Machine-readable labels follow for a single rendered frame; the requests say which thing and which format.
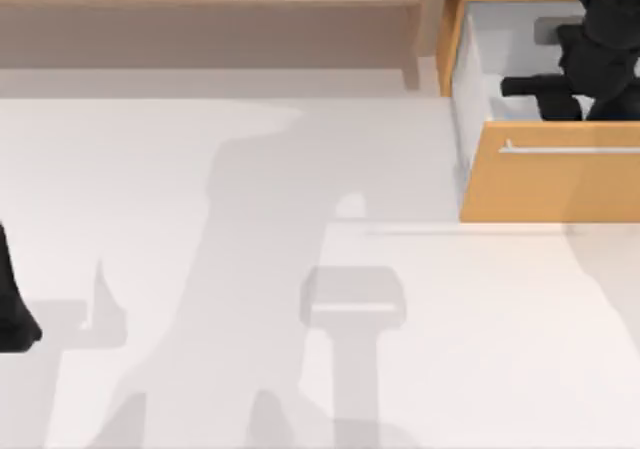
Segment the pale grey rounded box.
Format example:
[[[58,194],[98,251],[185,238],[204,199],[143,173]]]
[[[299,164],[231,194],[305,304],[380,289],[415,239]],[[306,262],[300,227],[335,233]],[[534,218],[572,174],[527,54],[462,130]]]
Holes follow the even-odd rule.
[[[568,46],[579,38],[581,16],[545,16],[534,23],[534,42],[538,46]]]

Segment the pale wooden drawer front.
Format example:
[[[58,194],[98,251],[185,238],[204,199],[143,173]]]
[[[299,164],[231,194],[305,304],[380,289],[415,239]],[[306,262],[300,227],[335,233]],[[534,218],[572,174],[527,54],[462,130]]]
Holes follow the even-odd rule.
[[[465,190],[466,223],[640,223],[640,155],[499,154],[521,146],[640,146],[640,122],[484,124]]]

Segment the grey drawer inside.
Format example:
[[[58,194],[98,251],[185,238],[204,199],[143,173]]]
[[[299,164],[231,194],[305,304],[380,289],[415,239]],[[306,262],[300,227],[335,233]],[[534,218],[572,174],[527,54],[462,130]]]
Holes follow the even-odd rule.
[[[485,123],[495,121],[543,121],[535,98],[504,97],[500,85],[502,77],[489,73],[482,54],[488,49],[488,37],[483,30],[466,30],[460,38],[459,49],[465,55],[463,65],[456,68],[452,82],[452,103],[456,132],[461,147],[459,155],[464,175],[464,194],[479,139]]]

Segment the wooden open shelf unit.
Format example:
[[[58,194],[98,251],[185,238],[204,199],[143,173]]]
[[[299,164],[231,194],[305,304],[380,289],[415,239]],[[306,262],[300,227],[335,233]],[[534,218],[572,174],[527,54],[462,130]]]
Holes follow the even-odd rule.
[[[0,0],[0,68],[369,70],[419,85],[430,0]]]

